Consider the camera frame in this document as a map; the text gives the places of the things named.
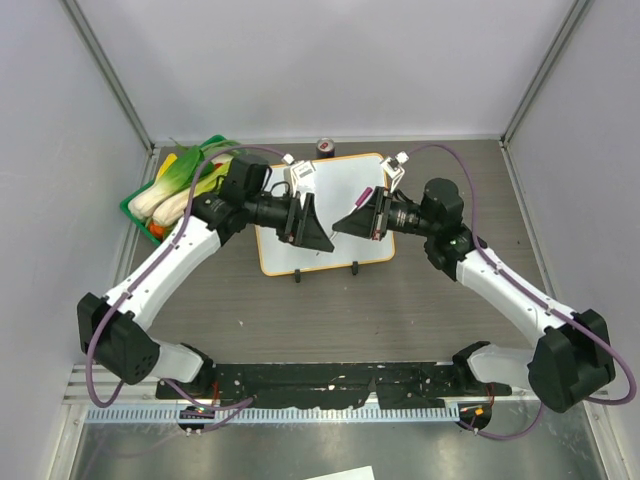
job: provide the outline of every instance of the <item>white wall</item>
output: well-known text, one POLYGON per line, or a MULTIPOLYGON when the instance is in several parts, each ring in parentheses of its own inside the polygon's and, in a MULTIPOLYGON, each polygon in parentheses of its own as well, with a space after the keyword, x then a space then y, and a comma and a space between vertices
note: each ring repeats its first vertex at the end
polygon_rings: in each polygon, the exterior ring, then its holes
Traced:
POLYGON ((42 478, 75 307, 105 291, 144 151, 62 7, 0 7, 0 465, 42 478))
MULTIPOLYGON (((596 1, 513 143, 554 283, 640 377, 640 3, 596 1)), ((627 391, 618 369, 613 396, 627 391)), ((640 400, 610 409, 640 478, 640 400)))
POLYGON ((156 140, 502 134, 572 0, 81 0, 156 140))

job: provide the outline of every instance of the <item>whiteboard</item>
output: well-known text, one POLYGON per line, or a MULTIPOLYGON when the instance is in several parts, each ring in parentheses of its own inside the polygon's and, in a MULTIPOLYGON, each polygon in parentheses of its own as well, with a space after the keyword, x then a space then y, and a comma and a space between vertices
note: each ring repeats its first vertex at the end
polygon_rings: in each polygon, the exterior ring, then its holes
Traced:
MULTIPOLYGON (((331 236, 332 225, 347 215, 356 200, 367 187, 385 185, 384 172, 380 166, 382 156, 367 153, 350 157, 316 160, 316 213, 326 234, 331 236)), ((276 182, 284 180, 284 165, 273 169, 267 184, 270 189, 276 182)), ((332 253, 318 252, 294 247, 278 240, 271 228, 256 227, 260 268, 265 275, 276 276, 301 272, 351 266, 358 263, 374 263, 391 260, 395 254, 393 233, 376 242, 365 238, 339 233, 333 239, 332 253)))

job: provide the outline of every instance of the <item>green tray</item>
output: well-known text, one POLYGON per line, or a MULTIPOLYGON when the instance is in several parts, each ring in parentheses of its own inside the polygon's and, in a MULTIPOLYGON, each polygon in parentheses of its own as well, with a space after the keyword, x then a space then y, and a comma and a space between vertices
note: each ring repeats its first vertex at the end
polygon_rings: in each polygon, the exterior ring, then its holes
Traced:
MULTIPOLYGON (((200 148, 206 147, 210 143, 222 142, 224 140, 226 140, 226 138, 223 137, 222 135, 214 135, 209 140, 207 140, 202 145, 200 145, 200 148)), ((129 220, 131 220, 135 224, 135 226, 138 227, 138 229, 140 229, 140 231, 143 233, 143 235, 145 237, 147 237, 149 240, 151 240, 151 242, 154 245, 158 246, 162 242, 160 240, 158 240, 156 237, 154 237, 153 235, 151 235, 151 232, 149 230, 147 230, 147 227, 144 226, 144 223, 142 223, 140 220, 138 220, 136 217, 134 217, 133 214, 129 211, 129 202, 131 200, 133 200, 138 194, 144 192, 147 188, 149 188, 151 185, 153 185, 153 182, 155 182, 155 179, 151 180, 146 185, 143 185, 141 188, 139 188, 138 190, 133 192, 131 195, 129 195, 127 198, 125 198, 123 201, 121 201, 120 202, 120 210, 122 210, 122 212, 127 217, 129 217, 129 220)))

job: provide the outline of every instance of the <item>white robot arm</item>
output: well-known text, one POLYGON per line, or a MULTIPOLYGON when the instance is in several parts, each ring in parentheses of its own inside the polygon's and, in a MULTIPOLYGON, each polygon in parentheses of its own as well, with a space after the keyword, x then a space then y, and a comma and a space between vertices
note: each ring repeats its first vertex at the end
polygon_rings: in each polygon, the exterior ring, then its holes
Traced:
POLYGON ((531 388, 557 412, 611 382, 615 378, 611 355, 560 320, 575 321, 608 345, 604 319, 591 310, 576 313, 511 270, 462 223, 463 208, 450 180, 430 180, 419 204, 397 189, 377 187, 366 204, 336 222, 333 230, 375 240, 388 230, 426 237, 431 264, 485 298, 535 347, 516 350, 488 342, 468 347, 462 356, 476 381, 531 388))
POLYGON ((127 384, 153 376, 191 384, 194 392, 208 386, 212 362, 204 354, 146 333, 162 305, 187 276, 249 223, 273 228, 281 241, 293 246, 333 251, 315 213, 313 190, 305 191, 304 202, 294 188, 274 197, 262 190, 269 169, 255 156, 232 160, 219 193, 206 193, 193 200, 185 228, 180 220, 163 244, 102 298, 85 295, 78 304, 83 352, 88 353, 98 325, 115 307, 92 352, 98 363, 127 384))

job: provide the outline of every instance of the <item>white label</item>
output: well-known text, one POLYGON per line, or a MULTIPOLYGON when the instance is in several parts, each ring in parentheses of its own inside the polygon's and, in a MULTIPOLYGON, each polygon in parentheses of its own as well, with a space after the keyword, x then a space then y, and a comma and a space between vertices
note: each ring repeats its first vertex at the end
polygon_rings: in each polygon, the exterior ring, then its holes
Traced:
POLYGON ((375 480, 371 467, 356 468, 346 472, 333 473, 323 477, 313 477, 307 480, 375 480))

